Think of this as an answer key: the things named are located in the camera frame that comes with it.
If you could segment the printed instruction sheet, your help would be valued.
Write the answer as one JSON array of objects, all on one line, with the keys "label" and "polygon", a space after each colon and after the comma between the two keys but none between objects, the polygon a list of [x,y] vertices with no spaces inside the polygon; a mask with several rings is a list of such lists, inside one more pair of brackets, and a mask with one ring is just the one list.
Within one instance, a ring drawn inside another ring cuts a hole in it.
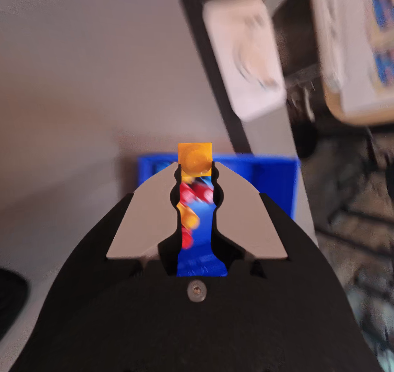
[{"label": "printed instruction sheet", "polygon": [[312,0],[322,78],[344,113],[394,99],[394,0]]}]

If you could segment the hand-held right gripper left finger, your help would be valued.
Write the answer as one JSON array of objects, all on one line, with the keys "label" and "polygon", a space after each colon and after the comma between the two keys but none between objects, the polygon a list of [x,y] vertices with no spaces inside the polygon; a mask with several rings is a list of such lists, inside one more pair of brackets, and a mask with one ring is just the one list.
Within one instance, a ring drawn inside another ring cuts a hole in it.
[{"label": "hand-held right gripper left finger", "polygon": [[177,260],[182,245],[178,163],[171,163],[143,182],[129,206],[106,253],[107,259]]}]

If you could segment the orange mega block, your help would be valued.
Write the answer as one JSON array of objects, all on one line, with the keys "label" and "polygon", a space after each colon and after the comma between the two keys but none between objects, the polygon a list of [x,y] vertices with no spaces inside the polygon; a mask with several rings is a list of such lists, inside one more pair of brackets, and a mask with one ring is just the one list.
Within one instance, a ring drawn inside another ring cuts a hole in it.
[{"label": "orange mega block", "polygon": [[212,143],[178,143],[178,163],[190,177],[211,176]]}]

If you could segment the blue plastic bin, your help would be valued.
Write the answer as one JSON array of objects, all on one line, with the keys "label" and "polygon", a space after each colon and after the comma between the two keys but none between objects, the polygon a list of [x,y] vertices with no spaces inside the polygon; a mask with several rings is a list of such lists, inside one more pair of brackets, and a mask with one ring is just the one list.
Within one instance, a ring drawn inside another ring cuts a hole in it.
[{"label": "blue plastic bin", "polygon": [[[259,192],[267,194],[292,219],[298,193],[298,159],[253,154],[214,154],[213,160],[239,174]],[[138,158],[138,185],[178,161],[176,153],[153,153]],[[199,217],[199,227],[186,236],[186,249],[178,256],[177,276],[226,276],[225,265],[214,256],[210,239],[215,209],[213,201],[188,200],[186,206]]]}]

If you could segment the pile of mega blocks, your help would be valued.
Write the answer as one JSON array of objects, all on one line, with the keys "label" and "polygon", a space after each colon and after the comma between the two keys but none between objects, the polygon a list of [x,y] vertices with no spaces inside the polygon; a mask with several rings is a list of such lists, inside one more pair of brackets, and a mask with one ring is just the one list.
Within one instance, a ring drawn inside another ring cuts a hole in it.
[{"label": "pile of mega blocks", "polygon": [[215,209],[214,187],[210,176],[194,178],[180,184],[182,250],[210,243],[212,217]]}]

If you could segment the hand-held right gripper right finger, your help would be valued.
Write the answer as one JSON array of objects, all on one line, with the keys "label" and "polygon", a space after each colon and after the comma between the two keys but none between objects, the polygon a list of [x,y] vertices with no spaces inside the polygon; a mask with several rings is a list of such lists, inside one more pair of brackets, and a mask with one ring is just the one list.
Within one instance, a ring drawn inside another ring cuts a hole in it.
[{"label": "hand-held right gripper right finger", "polygon": [[211,248],[219,260],[285,260],[288,254],[259,191],[220,162],[212,165]]}]

